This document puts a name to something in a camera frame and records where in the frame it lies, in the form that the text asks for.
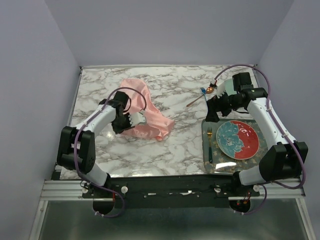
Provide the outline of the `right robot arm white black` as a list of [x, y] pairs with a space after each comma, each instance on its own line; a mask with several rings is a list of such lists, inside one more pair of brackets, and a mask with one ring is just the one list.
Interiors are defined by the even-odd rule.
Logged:
[[268, 182], [285, 187], [281, 180], [290, 178], [300, 178], [296, 188], [301, 188], [307, 178], [304, 163], [308, 146], [289, 133], [273, 109], [270, 93], [262, 87], [254, 87], [248, 72], [238, 73], [232, 78], [236, 83], [236, 93], [232, 95], [226, 93], [223, 81], [215, 78], [209, 84], [216, 95], [206, 102], [208, 110], [205, 120], [217, 123], [220, 120], [218, 113], [226, 117], [231, 111], [244, 108], [258, 124], [268, 151], [257, 166], [234, 174], [230, 191], [241, 196], [247, 192], [248, 186]]

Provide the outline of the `pink cloth napkin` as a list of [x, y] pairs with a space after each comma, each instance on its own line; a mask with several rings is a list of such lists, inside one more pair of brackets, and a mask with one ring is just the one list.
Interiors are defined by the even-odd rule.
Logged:
[[156, 139], [162, 141], [174, 127], [174, 121], [162, 115], [159, 109], [152, 103], [151, 93], [146, 83], [141, 79], [126, 78], [121, 84], [121, 87], [129, 87], [137, 90], [138, 92], [123, 89], [130, 99], [129, 113], [139, 112], [146, 106], [144, 116], [147, 124], [137, 125], [136, 127], [123, 132], [124, 135], [144, 138], [144, 139]]

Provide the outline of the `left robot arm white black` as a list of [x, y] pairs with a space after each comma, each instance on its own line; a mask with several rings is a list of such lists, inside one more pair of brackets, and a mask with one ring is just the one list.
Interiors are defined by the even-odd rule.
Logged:
[[95, 138], [111, 124], [115, 134], [132, 128], [129, 113], [125, 111], [130, 97], [117, 91], [113, 99], [103, 99], [96, 111], [75, 127], [65, 126], [60, 135], [57, 164], [68, 170], [75, 170], [80, 177], [94, 183], [93, 191], [101, 198], [111, 191], [110, 175], [96, 164]]

